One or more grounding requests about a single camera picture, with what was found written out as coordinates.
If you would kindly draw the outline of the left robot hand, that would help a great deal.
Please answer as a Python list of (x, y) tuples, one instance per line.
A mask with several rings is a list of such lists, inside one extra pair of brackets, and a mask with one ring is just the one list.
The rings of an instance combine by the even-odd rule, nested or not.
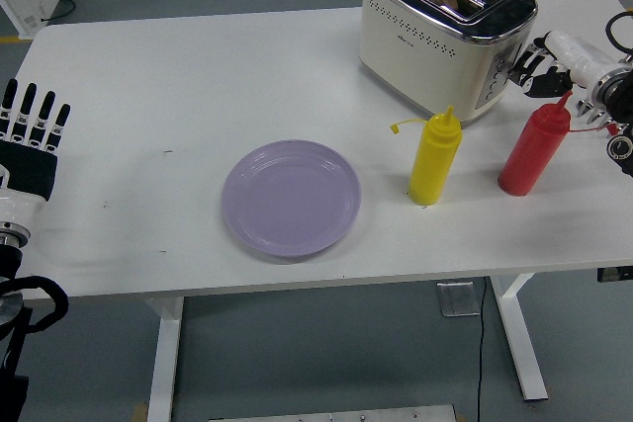
[(12, 78), (1, 100), (1, 231), (26, 241), (36, 213), (50, 199), (56, 152), (71, 108), (62, 105), (52, 118), (55, 93), (49, 91), (34, 111), (37, 85), (31, 83), (14, 110), (17, 92), (18, 81)]

